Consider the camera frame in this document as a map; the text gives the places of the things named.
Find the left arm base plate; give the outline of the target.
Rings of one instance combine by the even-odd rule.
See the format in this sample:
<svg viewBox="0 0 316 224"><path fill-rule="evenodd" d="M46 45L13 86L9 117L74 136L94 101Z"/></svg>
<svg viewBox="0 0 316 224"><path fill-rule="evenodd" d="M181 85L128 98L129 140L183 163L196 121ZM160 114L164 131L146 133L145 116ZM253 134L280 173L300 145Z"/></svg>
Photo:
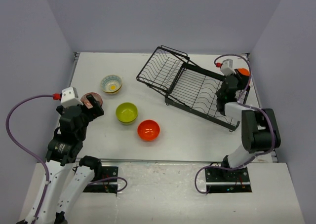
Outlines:
<svg viewBox="0 0 316 224"><path fill-rule="evenodd" d="M116 177L119 172L118 166L102 166L101 171L97 177L92 181L99 181L105 178ZM111 179L109 181L102 181L88 185L83 192L84 193L114 193L117 194L118 184L117 179Z"/></svg>

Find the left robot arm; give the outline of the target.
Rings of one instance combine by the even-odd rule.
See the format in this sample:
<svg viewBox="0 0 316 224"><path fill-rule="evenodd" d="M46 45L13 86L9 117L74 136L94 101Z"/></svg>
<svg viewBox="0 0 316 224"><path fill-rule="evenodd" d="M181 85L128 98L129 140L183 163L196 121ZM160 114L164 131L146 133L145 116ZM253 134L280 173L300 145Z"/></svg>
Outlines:
<svg viewBox="0 0 316 224"><path fill-rule="evenodd" d="M78 97L71 97L69 106L60 105L57 112L59 127L54 131L45 156L45 173L34 204L23 224L65 224L67 218L90 181L102 177L101 161L96 157L85 156L79 162L74 177L64 187L77 155L83 147L86 130L90 122L102 116L102 104L92 94L86 99L87 107Z"/></svg>

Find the yellow sun pattern bowl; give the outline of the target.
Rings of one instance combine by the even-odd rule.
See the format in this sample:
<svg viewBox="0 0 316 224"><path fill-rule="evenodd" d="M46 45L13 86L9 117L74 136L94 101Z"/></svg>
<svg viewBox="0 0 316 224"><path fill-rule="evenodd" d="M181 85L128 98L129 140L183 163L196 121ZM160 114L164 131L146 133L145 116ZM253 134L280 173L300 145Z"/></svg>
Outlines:
<svg viewBox="0 0 316 224"><path fill-rule="evenodd" d="M116 91L121 85L123 82L118 75L107 75L100 82L101 89L108 92Z"/></svg>

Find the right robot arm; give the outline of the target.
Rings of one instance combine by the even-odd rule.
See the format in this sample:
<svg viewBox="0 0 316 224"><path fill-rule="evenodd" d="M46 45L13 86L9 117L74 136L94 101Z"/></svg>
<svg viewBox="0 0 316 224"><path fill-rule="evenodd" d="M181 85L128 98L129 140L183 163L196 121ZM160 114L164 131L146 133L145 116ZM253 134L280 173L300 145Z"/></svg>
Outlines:
<svg viewBox="0 0 316 224"><path fill-rule="evenodd" d="M249 89L249 80L250 75L234 70L233 73L224 75L221 87L216 92L217 111L241 122L241 145L221 162L220 175L225 181L233 180L239 169L281 145L274 111L242 104L236 98L238 91L245 92Z"/></svg>

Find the orange bowl front row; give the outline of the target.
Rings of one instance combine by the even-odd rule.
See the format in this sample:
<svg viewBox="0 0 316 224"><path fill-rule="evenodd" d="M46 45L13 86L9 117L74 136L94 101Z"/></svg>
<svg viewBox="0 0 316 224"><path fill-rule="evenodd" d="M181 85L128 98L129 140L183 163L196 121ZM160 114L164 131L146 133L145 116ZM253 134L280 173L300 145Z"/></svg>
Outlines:
<svg viewBox="0 0 316 224"><path fill-rule="evenodd" d="M250 79L250 72L245 68L235 69L236 77L238 79L238 86L245 88L248 85Z"/></svg>

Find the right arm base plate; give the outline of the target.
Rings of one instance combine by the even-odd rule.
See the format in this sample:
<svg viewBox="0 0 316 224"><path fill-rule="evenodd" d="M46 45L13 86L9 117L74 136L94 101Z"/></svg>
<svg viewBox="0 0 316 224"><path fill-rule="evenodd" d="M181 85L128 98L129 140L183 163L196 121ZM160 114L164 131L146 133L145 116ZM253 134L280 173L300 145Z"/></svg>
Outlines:
<svg viewBox="0 0 316 224"><path fill-rule="evenodd" d="M226 171L217 168L205 169L206 193L252 192L247 168Z"/></svg>

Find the lime green bowl front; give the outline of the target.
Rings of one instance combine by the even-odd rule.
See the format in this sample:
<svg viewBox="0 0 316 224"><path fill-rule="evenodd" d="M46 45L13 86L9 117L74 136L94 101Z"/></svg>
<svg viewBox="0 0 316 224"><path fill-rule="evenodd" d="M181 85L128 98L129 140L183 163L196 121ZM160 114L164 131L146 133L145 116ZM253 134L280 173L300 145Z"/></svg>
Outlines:
<svg viewBox="0 0 316 224"><path fill-rule="evenodd" d="M125 103L120 104L116 109L116 117L120 115L137 115L138 116L138 109L133 103L125 102Z"/></svg>

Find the lime green bowl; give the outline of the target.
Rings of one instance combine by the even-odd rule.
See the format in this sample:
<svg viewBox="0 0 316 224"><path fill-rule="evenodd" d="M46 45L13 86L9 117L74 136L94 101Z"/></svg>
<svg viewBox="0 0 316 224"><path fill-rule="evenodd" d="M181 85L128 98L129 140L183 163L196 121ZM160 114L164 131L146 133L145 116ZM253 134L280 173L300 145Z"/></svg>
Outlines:
<svg viewBox="0 0 316 224"><path fill-rule="evenodd" d="M137 117L137 115L120 115L117 117L117 119L123 125L130 125L135 122Z"/></svg>
<svg viewBox="0 0 316 224"><path fill-rule="evenodd" d="M116 109L116 117L120 115L137 115L138 116L138 109L133 103L125 102L125 103L120 104Z"/></svg>

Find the orange bowl row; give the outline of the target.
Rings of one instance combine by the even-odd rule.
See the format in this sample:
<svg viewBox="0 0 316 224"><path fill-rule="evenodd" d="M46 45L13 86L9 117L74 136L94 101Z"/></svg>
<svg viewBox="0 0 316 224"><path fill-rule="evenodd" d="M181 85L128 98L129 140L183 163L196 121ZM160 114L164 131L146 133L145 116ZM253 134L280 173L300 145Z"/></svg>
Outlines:
<svg viewBox="0 0 316 224"><path fill-rule="evenodd" d="M245 88L248 85L250 79L250 72L245 68L235 69L236 77L238 79L238 86Z"/></svg>
<svg viewBox="0 0 316 224"><path fill-rule="evenodd" d="M139 124L137 133L142 140L151 142L159 136L160 126L154 120L144 120Z"/></svg>

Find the red diamond pattern bowl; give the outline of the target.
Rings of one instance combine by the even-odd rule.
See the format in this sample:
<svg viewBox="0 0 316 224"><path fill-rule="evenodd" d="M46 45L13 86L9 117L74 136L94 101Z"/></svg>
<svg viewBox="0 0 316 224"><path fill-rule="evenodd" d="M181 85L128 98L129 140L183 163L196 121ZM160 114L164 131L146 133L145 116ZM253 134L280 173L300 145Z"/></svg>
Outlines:
<svg viewBox="0 0 316 224"><path fill-rule="evenodd" d="M81 97L81 101L86 105L86 107L88 109L92 108L93 105L88 101L88 99L86 98L87 95L91 94L95 100L97 100L99 103L100 103L100 106L103 105L103 100L101 98L101 96L98 94L98 93L95 93L95 92L89 92L89 93L86 93L84 94L82 97Z"/></svg>

